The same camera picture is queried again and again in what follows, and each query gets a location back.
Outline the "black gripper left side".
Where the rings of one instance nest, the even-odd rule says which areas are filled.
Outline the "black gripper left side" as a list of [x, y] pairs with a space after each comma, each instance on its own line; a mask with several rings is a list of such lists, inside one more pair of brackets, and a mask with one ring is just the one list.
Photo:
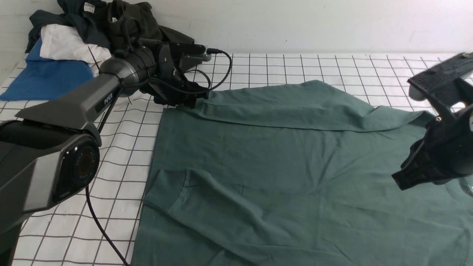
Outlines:
[[208, 99], [210, 90], [196, 82], [184, 83], [174, 64], [182, 58], [209, 62], [212, 55], [208, 54], [204, 45], [160, 42], [152, 47], [152, 52], [155, 57], [155, 72], [142, 87], [142, 93], [152, 96], [156, 104], [184, 105], [189, 108], [195, 108], [199, 98]]

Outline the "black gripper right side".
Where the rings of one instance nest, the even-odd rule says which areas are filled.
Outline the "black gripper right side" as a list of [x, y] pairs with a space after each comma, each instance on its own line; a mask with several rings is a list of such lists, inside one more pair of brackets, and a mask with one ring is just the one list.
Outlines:
[[[472, 53], [459, 53], [408, 79], [409, 97], [427, 100], [441, 120], [425, 126], [424, 137], [415, 143], [401, 169], [391, 175], [401, 190], [420, 184], [443, 185], [450, 176], [472, 175]], [[451, 107], [466, 108], [453, 113]]]

